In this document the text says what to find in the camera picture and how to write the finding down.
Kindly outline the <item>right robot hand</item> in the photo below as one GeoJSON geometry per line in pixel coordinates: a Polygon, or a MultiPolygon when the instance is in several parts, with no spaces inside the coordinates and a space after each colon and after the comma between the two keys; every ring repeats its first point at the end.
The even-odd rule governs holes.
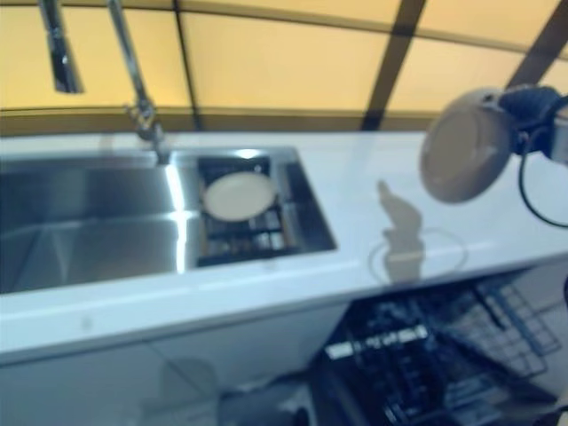
{"type": "Polygon", "coordinates": [[[551,86],[518,85],[482,95],[480,136],[487,146],[519,158],[540,153],[567,163],[567,97],[551,86]]]}

